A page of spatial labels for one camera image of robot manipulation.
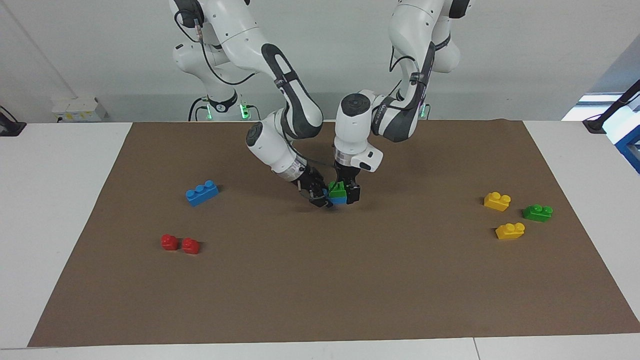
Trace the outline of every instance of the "blue lego block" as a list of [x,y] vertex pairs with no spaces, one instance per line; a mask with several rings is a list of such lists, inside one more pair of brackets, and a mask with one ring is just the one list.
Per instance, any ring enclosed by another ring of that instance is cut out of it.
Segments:
[[627,159],[634,169],[640,174],[640,151],[638,150],[638,142],[640,142],[640,126],[622,138],[616,144],[618,151]]
[[329,201],[331,201],[333,205],[343,205],[347,203],[347,197],[330,197]]
[[211,199],[219,193],[218,187],[211,180],[207,180],[204,185],[196,186],[195,190],[187,191],[187,201],[191,206],[198,206]]

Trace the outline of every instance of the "stacked blocks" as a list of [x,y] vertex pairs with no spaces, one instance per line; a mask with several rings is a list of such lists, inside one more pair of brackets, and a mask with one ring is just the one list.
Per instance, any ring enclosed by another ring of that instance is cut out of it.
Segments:
[[489,193],[484,197],[484,206],[498,211],[505,211],[511,203],[509,195],[501,195],[499,192]]
[[524,235],[525,226],[519,222],[516,224],[501,225],[495,230],[495,234],[500,240],[517,239]]
[[347,190],[344,188],[344,181],[336,183],[332,181],[329,183],[329,201],[331,201],[334,205],[346,204],[347,203]]
[[195,190],[187,191],[187,201],[191,206],[198,206],[211,199],[219,193],[218,187],[211,180],[207,180],[204,185],[196,186]]
[[200,251],[200,243],[192,238],[186,238],[182,241],[182,250],[187,254],[198,254]]
[[178,250],[178,239],[175,236],[164,234],[162,235],[161,245],[164,250]]
[[551,218],[554,210],[550,206],[531,205],[522,210],[522,216],[527,220],[537,222],[547,222]]

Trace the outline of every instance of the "green led light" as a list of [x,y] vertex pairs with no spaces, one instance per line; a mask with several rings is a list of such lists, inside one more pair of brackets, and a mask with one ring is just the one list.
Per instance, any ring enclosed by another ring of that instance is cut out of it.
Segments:
[[249,109],[244,104],[240,104],[240,115],[242,115],[243,120],[246,120],[251,117],[251,114],[249,113]]

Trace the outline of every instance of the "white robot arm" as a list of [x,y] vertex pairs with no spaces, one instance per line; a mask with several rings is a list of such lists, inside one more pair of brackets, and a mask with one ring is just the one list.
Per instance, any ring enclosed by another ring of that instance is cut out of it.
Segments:
[[369,130],[392,142],[409,139],[424,105],[431,71],[450,72],[458,66],[460,50],[451,41],[451,19],[463,17],[473,1],[399,1],[388,31],[404,85],[393,97],[362,90],[345,97],[338,108],[335,166],[348,204],[360,199],[355,177],[361,170],[376,171],[383,158],[367,141]]
[[[210,45],[205,46],[208,58],[212,65],[217,66],[228,62],[224,52],[213,49]],[[233,107],[238,103],[239,96],[233,86],[222,83],[209,70],[202,56],[200,46],[195,44],[179,44],[173,50],[173,60],[180,70],[187,74],[194,75],[202,81],[207,91],[207,102],[214,113],[215,120],[237,120],[239,112],[233,111]],[[215,68],[219,76],[229,78],[223,69]]]
[[[316,136],[323,124],[322,111],[309,96],[284,53],[262,34],[258,22],[249,12],[249,4],[250,0],[206,0],[202,3],[197,0],[172,0],[176,21],[180,20],[183,26],[198,31],[203,58],[217,80],[227,85],[237,85],[225,81],[207,59],[202,36],[203,25],[207,24],[212,26],[214,37],[220,41],[219,44],[209,44],[213,47],[210,53],[222,53],[219,54],[221,61],[228,59],[240,69],[262,72],[273,80],[285,97],[286,106],[256,123],[247,134],[246,144],[273,172],[297,184],[299,190],[308,191],[311,203],[316,206],[330,205],[325,197],[327,186],[324,179],[290,143],[290,140]],[[200,79],[210,78],[211,75],[200,71],[198,74],[195,71],[190,73]]]

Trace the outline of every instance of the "electrical box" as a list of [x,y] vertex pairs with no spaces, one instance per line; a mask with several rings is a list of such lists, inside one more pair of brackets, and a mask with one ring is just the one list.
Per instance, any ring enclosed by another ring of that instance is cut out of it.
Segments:
[[51,112],[57,122],[99,122],[109,118],[95,97],[57,100]]

